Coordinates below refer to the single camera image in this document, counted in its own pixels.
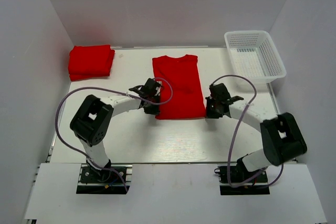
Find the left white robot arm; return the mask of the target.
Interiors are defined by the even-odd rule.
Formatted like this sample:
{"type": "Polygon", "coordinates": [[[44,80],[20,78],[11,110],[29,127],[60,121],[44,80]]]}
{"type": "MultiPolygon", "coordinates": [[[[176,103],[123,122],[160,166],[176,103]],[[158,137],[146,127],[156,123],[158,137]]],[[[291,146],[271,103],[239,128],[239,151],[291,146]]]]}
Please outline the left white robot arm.
{"type": "Polygon", "coordinates": [[[160,102],[161,86],[161,81],[148,79],[144,85],[129,89],[132,94],[139,95],[139,99],[120,94],[107,98],[89,95],[79,107],[70,122],[70,129],[80,139],[85,153],[89,156],[87,164],[98,181],[104,182],[111,175],[111,161],[106,155],[103,144],[111,119],[124,112],[138,109],[143,109],[146,114],[160,114],[157,103],[160,102]]]}

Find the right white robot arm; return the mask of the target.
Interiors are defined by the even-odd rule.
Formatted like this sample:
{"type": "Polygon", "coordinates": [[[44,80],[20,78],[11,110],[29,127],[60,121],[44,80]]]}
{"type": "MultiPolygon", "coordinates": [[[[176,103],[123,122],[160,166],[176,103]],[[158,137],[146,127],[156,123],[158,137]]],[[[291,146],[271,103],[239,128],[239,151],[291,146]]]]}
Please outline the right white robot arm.
{"type": "Polygon", "coordinates": [[[240,96],[231,96],[223,83],[209,86],[210,96],[206,98],[206,117],[237,119],[233,138],[237,136],[242,123],[261,134],[262,148],[245,155],[230,167],[230,174],[247,182],[256,173],[270,165],[279,166],[305,154],[307,144],[301,134],[295,117],[291,113],[271,115],[256,112],[251,103],[245,103],[240,96]]]}

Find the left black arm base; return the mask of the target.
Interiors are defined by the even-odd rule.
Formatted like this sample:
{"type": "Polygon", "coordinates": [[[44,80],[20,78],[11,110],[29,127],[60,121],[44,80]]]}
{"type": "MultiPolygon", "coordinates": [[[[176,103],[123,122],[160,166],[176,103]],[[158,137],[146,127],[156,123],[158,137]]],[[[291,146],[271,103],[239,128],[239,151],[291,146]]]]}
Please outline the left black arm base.
{"type": "Polygon", "coordinates": [[[123,178],[127,190],[131,185],[132,166],[117,165],[113,167],[119,174],[111,171],[103,171],[99,176],[87,164],[82,164],[76,194],[77,195],[126,195],[127,191],[120,176],[123,178]]]}

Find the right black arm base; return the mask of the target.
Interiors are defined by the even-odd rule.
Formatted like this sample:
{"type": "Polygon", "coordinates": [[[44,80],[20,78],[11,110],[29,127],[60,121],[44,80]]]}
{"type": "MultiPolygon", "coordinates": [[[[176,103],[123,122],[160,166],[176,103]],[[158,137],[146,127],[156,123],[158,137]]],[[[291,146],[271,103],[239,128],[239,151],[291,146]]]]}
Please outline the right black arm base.
{"type": "MultiPolygon", "coordinates": [[[[233,185],[239,184],[244,180],[252,177],[257,172],[243,172],[236,165],[230,167],[230,179],[233,185]]],[[[219,178],[219,189],[221,196],[249,196],[249,195],[269,195],[268,177],[263,171],[258,177],[250,180],[249,182],[241,185],[240,187],[233,188],[229,185],[227,179],[227,165],[217,166],[214,169],[214,174],[219,178]]]]}

